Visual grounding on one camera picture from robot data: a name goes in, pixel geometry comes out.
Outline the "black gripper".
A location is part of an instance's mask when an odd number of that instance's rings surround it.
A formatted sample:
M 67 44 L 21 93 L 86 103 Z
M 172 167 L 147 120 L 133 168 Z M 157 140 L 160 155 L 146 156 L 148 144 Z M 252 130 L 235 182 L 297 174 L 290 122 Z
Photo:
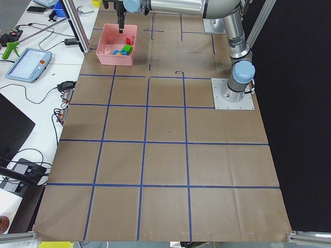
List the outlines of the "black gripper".
M 113 8 L 117 12 L 117 23 L 118 23 L 118 31 L 120 34 L 123 33 L 125 27 L 125 15 L 124 13 L 127 12 L 126 8 L 124 7 L 123 0 L 103 0 L 103 6 L 105 9 L 109 8 L 109 3 L 113 3 Z

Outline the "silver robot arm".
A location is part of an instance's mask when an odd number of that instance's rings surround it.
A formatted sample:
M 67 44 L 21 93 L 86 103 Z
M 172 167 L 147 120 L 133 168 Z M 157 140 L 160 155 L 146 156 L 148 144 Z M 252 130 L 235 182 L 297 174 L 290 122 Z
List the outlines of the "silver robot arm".
M 231 74 L 227 83 L 221 88 L 221 96 L 232 103 L 243 100 L 248 92 L 246 87 L 253 81 L 255 67 L 252 64 L 252 51 L 246 43 L 245 33 L 240 14 L 240 1 L 215 0 L 150 0 L 150 1 L 103 1 L 105 9 L 109 3 L 117 12 L 119 32 L 125 25 L 125 13 L 141 13 L 148 15 L 151 11 L 165 11 L 171 13 L 186 13 L 200 16 L 204 22 L 204 31 L 210 34 L 225 34 L 227 36 Z

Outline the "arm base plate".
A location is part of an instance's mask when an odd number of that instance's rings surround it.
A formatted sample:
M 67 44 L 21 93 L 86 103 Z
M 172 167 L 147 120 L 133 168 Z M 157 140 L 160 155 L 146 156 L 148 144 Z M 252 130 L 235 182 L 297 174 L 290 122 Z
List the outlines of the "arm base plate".
M 211 82 L 216 110 L 255 110 L 251 93 L 245 94 L 249 86 L 243 92 L 234 92 L 228 87 L 228 79 L 211 78 Z
M 205 34 L 226 35 L 225 26 L 222 19 L 203 19 Z

